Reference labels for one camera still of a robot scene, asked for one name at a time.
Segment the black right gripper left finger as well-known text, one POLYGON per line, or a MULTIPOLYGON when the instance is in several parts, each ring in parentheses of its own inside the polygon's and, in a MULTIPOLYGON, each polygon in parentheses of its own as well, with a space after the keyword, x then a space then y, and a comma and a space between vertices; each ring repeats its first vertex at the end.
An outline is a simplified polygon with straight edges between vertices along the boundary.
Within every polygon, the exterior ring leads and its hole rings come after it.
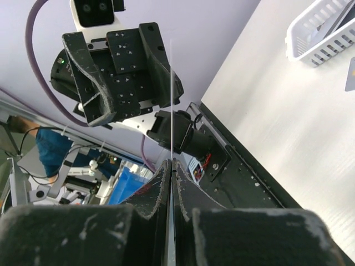
POLYGON ((172 162, 116 205, 25 205, 1 218, 2 265, 165 265, 172 162))

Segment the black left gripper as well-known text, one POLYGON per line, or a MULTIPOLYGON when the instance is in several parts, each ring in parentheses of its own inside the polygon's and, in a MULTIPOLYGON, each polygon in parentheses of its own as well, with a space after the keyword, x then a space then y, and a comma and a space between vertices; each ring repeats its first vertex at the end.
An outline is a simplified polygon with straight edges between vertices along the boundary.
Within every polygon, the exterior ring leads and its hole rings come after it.
POLYGON ((50 82, 81 104, 90 127, 122 122, 180 104, 182 82, 171 68, 157 23, 107 32, 87 43, 82 32, 62 35, 64 49, 52 66, 50 82))

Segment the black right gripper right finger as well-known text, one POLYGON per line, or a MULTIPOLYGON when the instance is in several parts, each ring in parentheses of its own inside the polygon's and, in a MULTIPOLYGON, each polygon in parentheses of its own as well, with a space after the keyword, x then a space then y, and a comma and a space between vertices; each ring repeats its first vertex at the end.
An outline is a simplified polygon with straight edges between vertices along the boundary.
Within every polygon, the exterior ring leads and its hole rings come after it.
POLYGON ((219 204, 173 160, 177 265, 346 265, 323 220, 300 208, 219 204))

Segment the silver card black stripe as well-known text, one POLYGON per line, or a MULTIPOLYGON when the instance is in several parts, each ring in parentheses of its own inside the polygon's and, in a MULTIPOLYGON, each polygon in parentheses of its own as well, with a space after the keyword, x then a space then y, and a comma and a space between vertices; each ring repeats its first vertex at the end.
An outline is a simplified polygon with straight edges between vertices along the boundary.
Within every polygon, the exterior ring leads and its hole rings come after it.
MULTIPOLYGON (((170 39, 170 161, 174 157, 174 40, 170 39)), ((173 214, 173 196, 172 184, 169 187, 169 213, 168 213, 168 249, 167 249, 167 266, 176 265, 175 263, 175 236, 174 236, 174 214, 173 214)))

